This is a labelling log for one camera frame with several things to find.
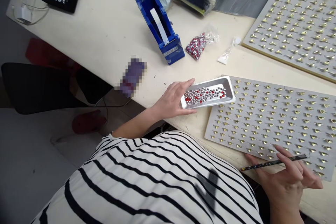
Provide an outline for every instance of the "left hand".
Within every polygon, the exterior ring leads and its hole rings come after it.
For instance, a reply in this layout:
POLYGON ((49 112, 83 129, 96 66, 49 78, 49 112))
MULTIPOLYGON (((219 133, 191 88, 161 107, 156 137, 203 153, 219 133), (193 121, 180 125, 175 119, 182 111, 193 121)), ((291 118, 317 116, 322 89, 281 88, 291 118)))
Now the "left hand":
POLYGON ((196 110, 180 108, 180 101, 186 89, 195 79, 170 84, 163 96, 150 108, 158 120, 197 113, 196 110))

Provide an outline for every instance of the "right hand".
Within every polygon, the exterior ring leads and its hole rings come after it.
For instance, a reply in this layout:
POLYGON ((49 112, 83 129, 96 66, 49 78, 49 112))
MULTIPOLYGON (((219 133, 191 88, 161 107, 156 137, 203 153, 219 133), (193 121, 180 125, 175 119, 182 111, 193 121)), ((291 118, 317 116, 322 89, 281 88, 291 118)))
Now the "right hand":
MULTIPOLYGON (((291 161, 289 157, 292 155, 281 146, 275 146, 275 148, 279 152, 276 154, 277 157, 286 168, 275 174, 268 173, 263 168, 255 169, 255 172, 260 178, 271 208, 290 212, 299 211, 303 189, 322 189, 322 181, 301 161, 291 161)), ((253 165, 258 164, 254 156, 246 154, 246 157, 253 165)))

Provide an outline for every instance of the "pencil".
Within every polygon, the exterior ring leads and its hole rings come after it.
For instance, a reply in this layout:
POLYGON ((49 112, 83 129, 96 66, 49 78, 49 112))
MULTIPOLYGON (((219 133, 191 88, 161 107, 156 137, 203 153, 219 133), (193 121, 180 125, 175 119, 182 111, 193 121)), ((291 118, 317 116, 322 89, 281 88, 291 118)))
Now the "pencil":
MULTIPOLYGON (((302 154, 302 155, 290 157, 289 159, 292 160, 292 161, 297 161, 297 160, 306 159, 306 158, 307 158, 306 154, 302 154)), ((278 164, 281 164, 281 163, 283 163, 283 162, 281 162, 280 160, 275 160, 275 161, 271 161, 271 162, 267 162, 267 163, 261 163, 261 164, 256 164, 256 165, 253 165, 253 166, 248 166, 248 167, 245 167, 245 168, 241 168, 240 170, 242 172, 244 172, 244 171, 247 171, 247 170, 253 170, 253 169, 260 168, 260 167, 272 166, 272 165, 275 165, 275 164, 278 165, 278 164)))

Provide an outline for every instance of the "blue tape dispenser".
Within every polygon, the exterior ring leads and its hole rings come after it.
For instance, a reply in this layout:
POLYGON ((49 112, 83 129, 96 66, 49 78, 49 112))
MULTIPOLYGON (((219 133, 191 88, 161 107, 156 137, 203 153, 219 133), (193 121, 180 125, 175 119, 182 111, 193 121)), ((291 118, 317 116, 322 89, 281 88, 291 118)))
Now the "blue tape dispenser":
POLYGON ((159 0, 136 0, 168 65, 184 57, 180 37, 174 32, 159 0))

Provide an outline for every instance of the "hand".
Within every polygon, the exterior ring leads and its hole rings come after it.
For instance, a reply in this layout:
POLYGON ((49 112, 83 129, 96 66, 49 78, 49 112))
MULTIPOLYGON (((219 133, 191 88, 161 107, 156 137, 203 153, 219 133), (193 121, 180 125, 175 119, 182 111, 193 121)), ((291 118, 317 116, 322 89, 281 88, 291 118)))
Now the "hand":
MULTIPOLYGON (((317 177, 301 161, 291 161, 292 155, 280 146, 275 146, 277 157, 282 161, 286 169, 270 174, 262 168, 255 169, 261 185, 268 196, 271 209, 287 210, 291 213, 299 211, 299 204, 304 188, 322 189, 321 179, 317 177)), ((255 157, 246 154, 247 159, 257 165, 255 157)))
POLYGON ((197 113, 196 110, 180 108, 180 101, 186 89, 194 83, 195 79, 186 82, 170 84, 163 96, 151 107, 158 120, 197 113))

